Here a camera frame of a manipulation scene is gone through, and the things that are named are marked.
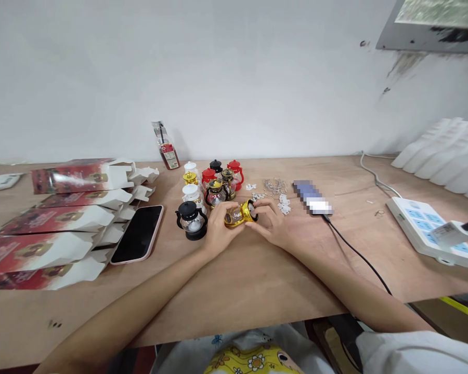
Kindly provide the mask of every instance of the power outlet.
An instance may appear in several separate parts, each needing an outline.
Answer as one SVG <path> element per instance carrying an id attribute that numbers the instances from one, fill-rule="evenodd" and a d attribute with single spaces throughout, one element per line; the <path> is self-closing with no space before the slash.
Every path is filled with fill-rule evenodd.
<path id="1" fill-rule="evenodd" d="M 441 248 L 430 234 L 445 221 L 429 204 L 392 197 L 386 205 L 417 252 L 433 257 L 444 265 L 468 267 L 468 244 Z"/>

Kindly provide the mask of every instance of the hand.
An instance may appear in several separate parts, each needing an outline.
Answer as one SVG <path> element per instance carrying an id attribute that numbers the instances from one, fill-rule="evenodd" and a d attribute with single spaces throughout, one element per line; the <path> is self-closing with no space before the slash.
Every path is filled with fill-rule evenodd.
<path id="1" fill-rule="evenodd" d="M 246 226 L 261 234 L 269 242 L 282 249 L 288 250 L 295 242 L 291 236 L 288 226 L 284 222 L 284 214 L 278 209 L 274 200 L 267 198 L 255 201 L 256 214 L 265 214 L 269 219 L 271 227 L 265 228 L 256 222 L 247 222 Z"/>
<path id="2" fill-rule="evenodd" d="M 244 225 L 239 225 L 234 229 L 225 227 L 224 218 L 227 210 L 239 207 L 236 202 L 223 202 L 215 206 L 208 218 L 208 231 L 206 233 L 205 248 L 211 251 L 215 256 L 219 255 L 227 248 L 229 243 L 241 231 L 244 230 Z"/>

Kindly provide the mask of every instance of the window frame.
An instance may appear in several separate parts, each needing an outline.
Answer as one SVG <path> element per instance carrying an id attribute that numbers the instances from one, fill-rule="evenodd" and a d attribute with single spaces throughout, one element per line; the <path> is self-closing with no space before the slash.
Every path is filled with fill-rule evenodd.
<path id="1" fill-rule="evenodd" d="M 397 0 L 395 3 L 376 49 L 468 54 L 468 29 L 396 23 L 404 2 Z"/>

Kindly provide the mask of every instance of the white cable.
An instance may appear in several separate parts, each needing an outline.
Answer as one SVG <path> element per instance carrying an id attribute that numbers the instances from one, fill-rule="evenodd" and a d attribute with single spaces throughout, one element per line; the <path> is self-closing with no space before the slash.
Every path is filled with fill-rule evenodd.
<path id="1" fill-rule="evenodd" d="M 370 156 L 366 153 L 364 153 L 364 151 L 362 151 L 362 156 L 360 157 L 360 167 L 363 168 L 364 170 L 367 170 L 368 172 L 370 172 L 371 174 L 374 175 L 374 181 L 376 182 L 376 185 L 381 188 L 380 186 L 385 186 L 387 187 L 390 191 L 392 191 L 393 193 L 395 193 L 398 197 L 402 198 L 402 196 L 393 189 L 393 187 L 389 186 L 388 184 L 386 183 L 383 183 L 382 181 L 380 181 L 380 178 L 378 177 L 378 174 L 376 174 L 374 171 L 372 171 L 371 169 L 368 169 L 366 166 L 364 166 L 364 164 L 362 163 L 362 160 L 364 159 L 364 156 Z M 385 156 L 370 156 L 370 157 L 378 157 L 378 158 L 390 158 L 390 157 L 385 157 Z"/>
<path id="2" fill-rule="evenodd" d="M 375 156 L 375 155 L 370 155 L 370 154 L 367 154 L 367 153 L 364 153 L 364 151 L 362 151 L 362 153 L 368 157 L 376 157 L 376 158 L 386 158 L 386 159 L 396 159 L 397 157 L 388 157 L 388 156 Z"/>

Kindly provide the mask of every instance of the white wall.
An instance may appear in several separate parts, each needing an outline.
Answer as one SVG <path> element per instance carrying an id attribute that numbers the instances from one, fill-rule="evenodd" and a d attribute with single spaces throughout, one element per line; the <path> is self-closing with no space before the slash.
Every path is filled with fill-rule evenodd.
<path id="1" fill-rule="evenodd" d="M 159 160 L 153 119 L 181 159 L 400 150 L 468 119 L 468 56 L 387 77 L 394 2 L 0 0 L 0 160 Z"/>

